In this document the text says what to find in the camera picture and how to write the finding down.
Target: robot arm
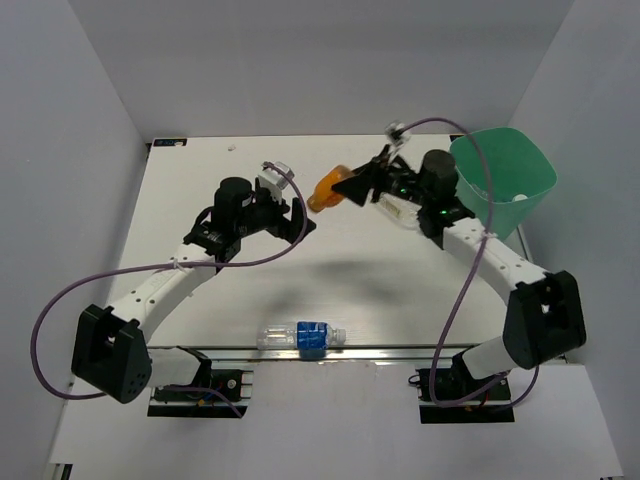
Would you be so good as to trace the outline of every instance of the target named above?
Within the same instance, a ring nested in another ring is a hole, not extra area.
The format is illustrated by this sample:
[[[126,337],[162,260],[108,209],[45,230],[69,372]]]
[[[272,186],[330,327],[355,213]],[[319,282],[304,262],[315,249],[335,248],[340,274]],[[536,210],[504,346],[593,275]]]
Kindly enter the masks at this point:
[[[286,174],[293,172],[276,164]],[[255,190],[242,178],[224,179],[214,205],[198,215],[191,231],[174,252],[174,268],[153,273],[141,285],[105,308],[90,305],[81,314],[71,370],[121,403],[146,387],[208,386],[211,360],[197,350],[173,347],[147,350],[147,342],[162,321],[192,292],[222,268],[192,262],[227,263],[240,251],[241,240],[266,230],[293,243],[303,228],[302,207],[282,199],[287,181],[264,170]],[[307,235],[315,224],[307,221]]]
[[[453,157],[432,150],[415,172],[401,157],[392,155],[390,146],[385,146],[331,190],[360,206],[368,200],[376,203],[383,195],[418,205],[422,233],[471,267],[485,235],[484,226],[456,196],[458,174]],[[482,380],[493,375],[517,366],[533,368],[585,343],[578,286],[569,273],[549,273],[493,236],[487,239],[477,272],[503,299],[507,316],[500,337],[453,358],[451,377],[463,394],[477,390]]]

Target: white bottle cap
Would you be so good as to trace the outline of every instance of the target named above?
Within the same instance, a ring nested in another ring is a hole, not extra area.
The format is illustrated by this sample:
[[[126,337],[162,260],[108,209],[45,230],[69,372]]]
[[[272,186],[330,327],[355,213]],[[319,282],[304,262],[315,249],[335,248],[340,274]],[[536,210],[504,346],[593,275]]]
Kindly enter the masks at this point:
[[[335,336],[336,343],[338,345],[343,345],[344,342],[347,341],[347,331],[344,328],[336,328],[335,332],[336,332],[336,336]]]

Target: cable tie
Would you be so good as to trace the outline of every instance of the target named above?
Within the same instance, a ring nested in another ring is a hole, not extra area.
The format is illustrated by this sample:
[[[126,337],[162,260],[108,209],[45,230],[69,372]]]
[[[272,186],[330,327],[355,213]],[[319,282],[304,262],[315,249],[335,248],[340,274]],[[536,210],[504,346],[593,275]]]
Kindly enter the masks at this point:
[[[173,258],[173,268],[174,270],[180,270],[182,273],[187,273],[187,270],[178,262],[178,257]]]

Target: black bracket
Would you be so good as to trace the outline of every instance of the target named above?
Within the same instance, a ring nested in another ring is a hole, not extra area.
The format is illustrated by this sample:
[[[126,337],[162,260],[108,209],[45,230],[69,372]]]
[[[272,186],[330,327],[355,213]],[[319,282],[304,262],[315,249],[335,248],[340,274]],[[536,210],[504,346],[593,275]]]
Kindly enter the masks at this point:
[[[461,405],[451,408],[441,408],[431,402],[429,395],[430,369],[418,370],[418,381],[410,382],[411,385],[420,387],[420,400],[425,402],[420,405],[420,423],[508,423],[515,420],[513,409],[505,407],[502,403],[511,400],[511,391],[507,379],[494,385],[487,392],[478,395],[474,400],[477,405]],[[439,368],[436,370],[435,390],[439,400],[456,400],[462,398],[484,386],[491,378],[486,380],[474,380],[466,370],[462,361],[462,354],[453,358],[451,368]]]
[[[511,358],[530,369],[587,341],[578,283],[565,271],[511,292],[502,334]]]
[[[289,220],[286,217],[281,216],[276,225],[267,228],[267,232],[276,238],[282,238],[289,243],[293,243],[302,232],[303,224],[304,216],[302,214],[302,205],[300,204],[300,200],[294,198],[291,201],[291,219]],[[309,235],[315,229],[315,222],[307,218],[307,228],[304,232],[304,237]]]
[[[377,202],[380,195],[386,191],[385,186],[389,180],[389,154],[390,146],[385,145],[378,155],[356,168],[353,171],[355,173],[353,177],[336,183],[331,187],[331,190],[361,207],[367,203],[369,191],[373,191],[371,201]]]
[[[71,371],[120,403],[128,403],[147,386],[151,360],[139,323],[125,322],[112,310],[90,305],[82,312]]]
[[[244,415],[250,393],[244,390],[244,374],[253,373],[240,369],[214,368],[190,386],[212,388],[219,391]],[[156,388],[147,409],[149,417],[178,418],[238,418],[236,414],[217,397],[207,392],[185,392],[167,388]]]
[[[458,197],[437,204],[427,203],[418,211],[420,230],[441,249],[444,229],[452,227],[455,222],[463,218],[475,218],[475,215],[458,200]]]

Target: blue bottle label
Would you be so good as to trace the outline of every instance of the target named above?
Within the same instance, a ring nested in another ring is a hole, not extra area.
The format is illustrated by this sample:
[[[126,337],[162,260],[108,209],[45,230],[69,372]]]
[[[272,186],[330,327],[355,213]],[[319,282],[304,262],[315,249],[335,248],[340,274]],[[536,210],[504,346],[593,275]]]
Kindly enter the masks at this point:
[[[325,322],[298,322],[299,350],[326,350],[327,346]]]

